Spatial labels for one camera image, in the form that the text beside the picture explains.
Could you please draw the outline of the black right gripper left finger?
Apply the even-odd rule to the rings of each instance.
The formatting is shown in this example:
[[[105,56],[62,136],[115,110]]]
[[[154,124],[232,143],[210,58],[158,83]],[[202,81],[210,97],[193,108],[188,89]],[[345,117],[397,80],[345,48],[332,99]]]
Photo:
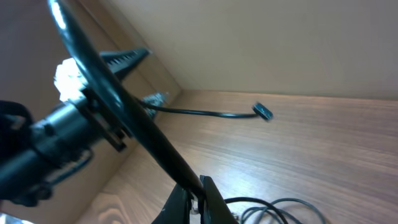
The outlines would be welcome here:
[[[176,184],[152,224],[189,224],[191,208],[191,194]]]

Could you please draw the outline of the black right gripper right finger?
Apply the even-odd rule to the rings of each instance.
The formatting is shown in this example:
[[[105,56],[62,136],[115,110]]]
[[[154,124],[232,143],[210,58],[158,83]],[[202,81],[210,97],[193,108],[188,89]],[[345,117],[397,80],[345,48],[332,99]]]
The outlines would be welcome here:
[[[206,193],[201,223],[237,224],[237,220],[229,210],[213,179],[210,176],[201,175],[200,180]]]

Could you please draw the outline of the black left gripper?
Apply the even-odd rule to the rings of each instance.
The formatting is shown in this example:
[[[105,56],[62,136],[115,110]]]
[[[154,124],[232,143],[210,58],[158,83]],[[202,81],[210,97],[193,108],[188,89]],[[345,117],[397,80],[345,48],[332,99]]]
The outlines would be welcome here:
[[[149,55],[150,51],[142,47],[99,53],[118,80],[124,80]],[[80,96],[70,98],[70,103],[88,121],[94,132],[107,140],[116,151],[125,150],[127,145],[123,139],[126,133],[121,122],[92,90],[84,88],[80,93]]]

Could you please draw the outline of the black cable gold plug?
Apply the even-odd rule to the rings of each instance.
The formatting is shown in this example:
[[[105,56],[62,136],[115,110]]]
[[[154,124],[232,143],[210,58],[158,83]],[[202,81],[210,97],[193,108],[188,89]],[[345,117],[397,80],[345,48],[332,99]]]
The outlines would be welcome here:
[[[230,203],[238,203],[238,202],[251,202],[251,203],[258,203],[261,204],[262,207],[250,207],[247,208],[243,213],[238,217],[238,223],[244,224],[246,223],[249,218],[251,218],[255,213],[259,213],[254,223],[260,223],[263,219],[264,215],[269,215],[274,221],[278,224],[288,224],[287,219],[292,220],[295,224],[303,224],[298,218],[294,217],[291,213],[281,209],[276,208],[275,205],[282,202],[296,202],[302,204],[309,208],[320,220],[321,224],[326,224],[325,216],[319,211],[317,207],[312,205],[309,202],[298,198],[280,198],[271,203],[266,202],[265,200],[259,198],[252,198],[252,197],[233,197],[224,199],[226,204]]]

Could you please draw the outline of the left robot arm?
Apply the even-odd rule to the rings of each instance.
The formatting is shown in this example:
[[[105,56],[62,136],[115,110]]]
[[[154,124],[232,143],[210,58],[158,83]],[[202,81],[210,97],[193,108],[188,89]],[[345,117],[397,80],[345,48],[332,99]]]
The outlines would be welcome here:
[[[57,66],[54,85],[61,103],[38,122],[25,106],[1,102],[1,200],[35,207],[92,160],[98,141],[126,147],[121,123],[89,92],[73,58]]]

